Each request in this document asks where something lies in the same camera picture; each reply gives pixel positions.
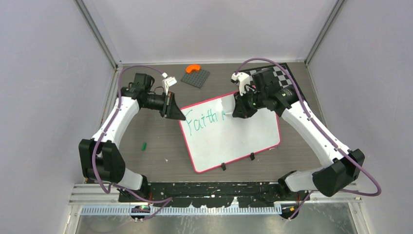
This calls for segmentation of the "aluminium slotted rail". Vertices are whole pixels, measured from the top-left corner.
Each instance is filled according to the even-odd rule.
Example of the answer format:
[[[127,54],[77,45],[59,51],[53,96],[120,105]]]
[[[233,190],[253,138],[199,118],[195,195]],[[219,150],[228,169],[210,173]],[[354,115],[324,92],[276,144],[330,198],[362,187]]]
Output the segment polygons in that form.
[[[237,204],[228,207],[208,208],[202,206],[195,208],[159,207],[148,205],[84,205],[81,215],[280,215],[282,208],[279,204],[272,207],[246,207],[240,208]]]

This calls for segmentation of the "whiteboard with pink frame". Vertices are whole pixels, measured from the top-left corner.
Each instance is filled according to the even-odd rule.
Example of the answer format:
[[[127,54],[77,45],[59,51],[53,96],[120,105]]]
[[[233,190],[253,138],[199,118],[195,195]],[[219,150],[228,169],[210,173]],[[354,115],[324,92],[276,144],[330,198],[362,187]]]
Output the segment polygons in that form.
[[[179,124],[196,173],[281,143],[276,113],[260,109],[247,119],[224,115],[234,107],[234,94],[228,93],[181,108],[186,120]]]

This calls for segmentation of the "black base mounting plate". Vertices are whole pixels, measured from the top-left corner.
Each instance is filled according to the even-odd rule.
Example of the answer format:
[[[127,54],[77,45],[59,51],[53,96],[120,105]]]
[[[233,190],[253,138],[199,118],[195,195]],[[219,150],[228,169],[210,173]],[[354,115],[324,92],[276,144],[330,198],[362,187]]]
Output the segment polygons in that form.
[[[277,182],[152,182],[132,192],[117,186],[119,202],[150,200],[155,207],[227,208],[236,202],[241,208],[267,208],[286,201],[298,206],[307,191],[288,192]]]

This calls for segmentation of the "green marker cap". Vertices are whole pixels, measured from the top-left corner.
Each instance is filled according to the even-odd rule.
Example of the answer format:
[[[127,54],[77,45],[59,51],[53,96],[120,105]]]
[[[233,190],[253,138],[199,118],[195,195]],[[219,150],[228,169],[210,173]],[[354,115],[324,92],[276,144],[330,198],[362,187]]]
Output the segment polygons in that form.
[[[142,145],[142,147],[141,147],[141,150],[142,150],[142,151],[145,151],[145,150],[146,150],[146,147],[147,147],[147,143],[144,142],[143,145]]]

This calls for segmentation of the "orange curved piece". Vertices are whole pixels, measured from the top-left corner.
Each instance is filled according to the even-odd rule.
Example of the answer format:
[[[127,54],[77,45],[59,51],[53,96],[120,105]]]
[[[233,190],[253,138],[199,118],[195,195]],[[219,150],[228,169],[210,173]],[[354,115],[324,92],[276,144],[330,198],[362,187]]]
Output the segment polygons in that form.
[[[201,66],[198,64],[191,64],[186,69],[185,72],[187,74],[191,74],[192,72],[199,72],[201,70]]]

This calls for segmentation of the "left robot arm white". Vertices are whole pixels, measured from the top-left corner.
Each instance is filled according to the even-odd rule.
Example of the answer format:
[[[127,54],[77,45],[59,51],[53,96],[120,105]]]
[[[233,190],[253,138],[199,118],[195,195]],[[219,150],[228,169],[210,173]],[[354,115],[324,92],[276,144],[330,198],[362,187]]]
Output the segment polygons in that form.
[[[120,89],[115,106],[103,126],[90,139],[82,139],[78,146],[85,178],[129,189],[138,202],[149,197],[147,177],[129,170],[118,148],[129,123],[142,108],[159,111],[164,118],[186,119],[176,103],[175,94],[169,90],[176,84],[176,78],[166,73],[162,76],[163,92],[156,94],[152,90],[152,76],[135,74],[134,80]]]

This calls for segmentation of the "black white chessboard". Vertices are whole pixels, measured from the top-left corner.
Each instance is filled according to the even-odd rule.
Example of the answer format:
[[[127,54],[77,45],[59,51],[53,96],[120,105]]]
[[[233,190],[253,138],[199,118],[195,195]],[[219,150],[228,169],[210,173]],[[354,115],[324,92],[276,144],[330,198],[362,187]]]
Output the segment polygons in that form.
[[[307,102],[307,98],[305,97],[304,93],[302,92],[301,88],[299,87],[299,84],[296,81],[296,79],[294,78],[294,75],[291,72],[291,69],[289,68],[287,63],[280,63],[279,65],[289,73],[289,75],[291,76],[291,79],[287,76],[287,74],[284,71],[282,71],[278,66],[276,66],[274,64],[259,66],[259,67],[253,67],[253,68],[241,69],[239,72],[249,74],[250,84],[254,85],[255,83],[252,80],[252,74],[257,73],[258,71],[261,71],[261,70],[268,69],[272,72],[272,74],[273,74],[272,76],[274,77],[274,79],[278,83],[279,89],[286,88],[287,86],[292,85],[292,81],[294,81],[297,88],[298,88],[298,90],[299,90],[299,92],[300,92],[300,95],[301,95],[302,99]]]

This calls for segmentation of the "grey studded baseplate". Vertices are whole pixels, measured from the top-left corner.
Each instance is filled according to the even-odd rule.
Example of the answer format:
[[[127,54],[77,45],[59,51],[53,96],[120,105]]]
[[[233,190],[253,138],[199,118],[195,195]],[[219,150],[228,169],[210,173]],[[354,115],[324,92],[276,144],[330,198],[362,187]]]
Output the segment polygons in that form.
[[[191,73],[185,73],[181,78],[183,83],[189,84],[196,88],[201,88],[207,78],[209,77],[210,72],[204,69],[199,71],[192,71]]]

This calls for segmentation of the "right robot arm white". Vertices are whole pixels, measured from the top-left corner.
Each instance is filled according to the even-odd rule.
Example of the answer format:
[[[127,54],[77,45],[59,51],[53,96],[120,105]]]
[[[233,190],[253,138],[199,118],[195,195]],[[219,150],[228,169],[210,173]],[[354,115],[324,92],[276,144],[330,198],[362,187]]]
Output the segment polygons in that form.
[[[305,190],[319,191],[324,196],[332,197],[358,178],[359,167],[365,159],[363,152],[350,150],[337,140],[311,113],[294,85],[279,87],[269,69],[251,76],[234,73],[231,82],[239,87],[234,94],[233,117],[250,118],[259,109],[275,112],[300,134],[319,159],[320,168],[291,171],[279,178],[278,194],[282,199],[291,200],[298,191]]]

